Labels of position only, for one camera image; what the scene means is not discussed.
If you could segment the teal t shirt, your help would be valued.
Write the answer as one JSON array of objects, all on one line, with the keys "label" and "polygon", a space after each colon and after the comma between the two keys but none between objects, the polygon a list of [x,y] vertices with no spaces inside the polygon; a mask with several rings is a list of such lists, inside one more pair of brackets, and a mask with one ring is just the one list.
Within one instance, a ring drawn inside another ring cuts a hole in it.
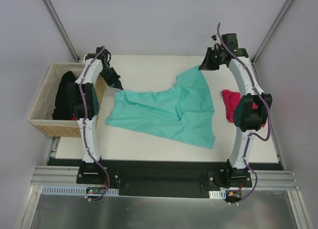
[{"label": "teal t shirt", "polygon": [[106,124],[211,149],[214,113],[207,81],[194,66],[179,74],[168,90],[115,93]]}]

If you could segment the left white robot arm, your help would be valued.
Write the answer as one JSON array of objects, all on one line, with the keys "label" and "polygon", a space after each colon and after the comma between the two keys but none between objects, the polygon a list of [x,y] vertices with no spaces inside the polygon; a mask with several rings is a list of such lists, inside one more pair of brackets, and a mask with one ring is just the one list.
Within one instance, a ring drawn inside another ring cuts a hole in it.
[{"label": "left white robot arm", "polygon": [[110,185],[107,169],[101,165],[101,152],[96,132],[99,101],[95,84],[102,77],[106,84],[123,90],[120,76],[110,66],[111,53],[104,47],[97,47],[95,53],[87,54],[85,67],[79,78],[67,85],[68,104],[76,118],[82,139],[83,155],[77,183]]}]

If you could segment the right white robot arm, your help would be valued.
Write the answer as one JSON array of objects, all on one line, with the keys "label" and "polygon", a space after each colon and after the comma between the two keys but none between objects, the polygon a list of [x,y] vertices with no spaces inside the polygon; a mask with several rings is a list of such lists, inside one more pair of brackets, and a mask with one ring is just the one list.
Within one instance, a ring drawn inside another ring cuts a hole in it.
[{"label": "right white robot arm", "polygon": [[234,124],[237,128],[234,148],[225,168],[213,177],[217,186],[230,188],[239,186],[250,177],[248,158],[257,131],[270,123],[269,110],[271,94],[266,94],[256,82],[250,70],[251,61],[246,49],[239,48],[237,36],[215,34],[215,44],[207,49],[200,70],[216,71],[226,65],[233,74],[241,99],[234,110]]}]

